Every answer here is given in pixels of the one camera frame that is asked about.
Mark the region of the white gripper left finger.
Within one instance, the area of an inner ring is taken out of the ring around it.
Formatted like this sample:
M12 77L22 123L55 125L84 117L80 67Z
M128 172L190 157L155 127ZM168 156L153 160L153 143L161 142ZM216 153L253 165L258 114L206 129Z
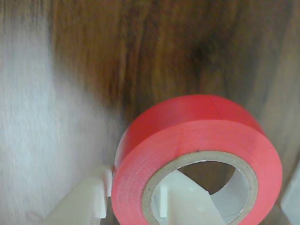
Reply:
M113 167L97 167L57 204L43 224L100 225L107 217L112 183Z

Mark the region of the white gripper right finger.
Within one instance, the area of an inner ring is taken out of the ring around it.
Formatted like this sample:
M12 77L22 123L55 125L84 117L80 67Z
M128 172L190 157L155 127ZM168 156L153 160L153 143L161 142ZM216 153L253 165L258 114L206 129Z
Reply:
M175 170L165 176L152 195L152 212L161 225L223 225L210 194Z

